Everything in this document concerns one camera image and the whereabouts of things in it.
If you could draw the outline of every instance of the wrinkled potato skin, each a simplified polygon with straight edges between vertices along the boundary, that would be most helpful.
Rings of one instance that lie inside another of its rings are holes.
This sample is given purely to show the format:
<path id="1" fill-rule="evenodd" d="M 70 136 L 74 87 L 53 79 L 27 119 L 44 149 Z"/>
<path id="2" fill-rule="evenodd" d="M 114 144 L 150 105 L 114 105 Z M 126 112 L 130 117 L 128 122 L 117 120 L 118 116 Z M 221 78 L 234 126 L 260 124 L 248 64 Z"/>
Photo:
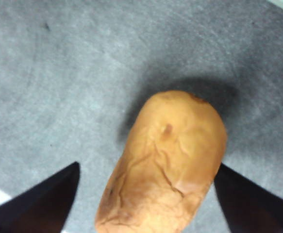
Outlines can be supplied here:
<path id="1" fill-rule="evenodd" d="M 209 103 L 183 91 L 152 96 L 102 195 L 98 233 L 180 233 L 218 171 L 226 140 Z"/>

